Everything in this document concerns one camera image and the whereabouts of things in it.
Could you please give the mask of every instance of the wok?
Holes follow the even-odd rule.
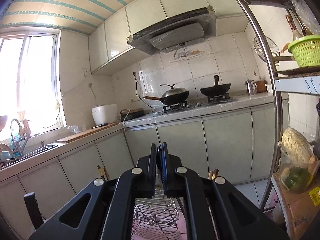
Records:
[[[174,84],[171,87],[170,90],[165,92],[161,98],[158,97],[149,97],[145,96],[145,99],[149,100],[158,100],[162,104],[167,105],[167,106],[172,106],[178,103],[183,103],[184,101],[187,100],[189,96],[189,90],[186,90],[185,88],[174,88]]]
[[[214,75],[214,86],[208,88],[200,88],[200,92],[207,97],[221,96],[229,91],[230,86],[230,83],[219,85],[219,76]]]

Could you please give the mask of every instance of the striped ceiling panel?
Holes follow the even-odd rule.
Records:
[[[0,22],[5,26],[51,26],[90,34],[133,0],[14,0]]]

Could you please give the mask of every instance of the sink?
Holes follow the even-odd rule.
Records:
[[[23,157],[20,158],[19,160],[16,160],[15,162],[12,162],[12,163],[8,163],[8,164],[6,164],[5,166],[1,167],[0,170],[2,170],[2,169],[6,168],[6,167],[8,167],[8,166],[10,166],[10,165],[12,165],[12,164],[14,164],[14,163],[17,163],[17,162],[19,162],[19,161],[21,161],[21,160],[30,158],[30,157],[32,157],[32,156],[34,156],[34,155],[43,153],[43,152],[48,151],[48,150],[50,150],[50,149],[53,149],[53,148],[55,148],[55,147],[58,147],[58,145],[46,144],[46,145],[44,145],[43,147],[39,147],[39,148],[37,148],[37,149],[34,149],[34,150],[31,151],[31,152],[25,153],[25,154],[23,155]]]
[[[25,158],[28,158],[28,157],[31,157],[33,155],[36,155],[36,154],[39,154],[39,153],[43,153],[47,150],[50,150],[50,149],[53,149],[55,147],[58,147],[58,145],[52,145],[52,144],[46,144],[44,145],[43,147],[39,147],[37,149],[34,149],[33,151],[31,152],[28,152],[26,154],[23,155],[22,159],[25,159]]]

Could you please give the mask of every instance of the kitchen faucet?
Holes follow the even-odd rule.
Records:
[[[12,134],[13,121],[17,122],[19,125],[18,136],[16,137],[15,140],[14,140],[13,134]],[[24,126],[24,128],[22,128],[22,126],[20,125],[20,122],[17,119],[15,119],[15,118],[12,119],[11,124],[10,124],[10,130],[11,130],[11,140],[13,143],[13,152],[12,152],[13,157],[19,157],[19,158],[23,157],[24,148],[26,147],[26,144],[30,138],[31,130],[30,130],[28,121],[26,119],[23,120],[23,126]],[[21,147],[20,141],[22,141],[22,140],[24,140],[24,143],[23,143],[23,146]]]

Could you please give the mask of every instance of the lower cabinet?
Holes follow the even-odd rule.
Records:
[[[282,101],[283,130],[289,125],[288,101]],[[269,176],[276,132],[274,104],[255,106],[252,111],[253,159],[250,179],[262,179]]]
[[[19,173],[18,177],[27,193],[35,192],[39,210],[45,219],[76,195],[58,158]]]
[[[76,193],[80,192],[100,174],[97,166],[103,167],[94,142],[64,153],[58,157],[61,166]]]
[[[157,125],[160,142],[168,153],[180,157],[182,165],[208,177],[208,161],[201,117]]]
[[[116,179],[134,167],[122,131],[102,137],[95,143],[110,179]]]
[[[25,194],[18,176],[0,183],[1,215],[12,231],[23,240],[27,240],[33,232],[33,225],[23,200]]]
[[[252,119],[250,109],[203,117],[209,169],[235,184],[250,179]]]
[[[159,145],[156,126],[154,124],[126,128],[125,134],[134,165],[137,165],[140,157],[150,155],[151,144]]]

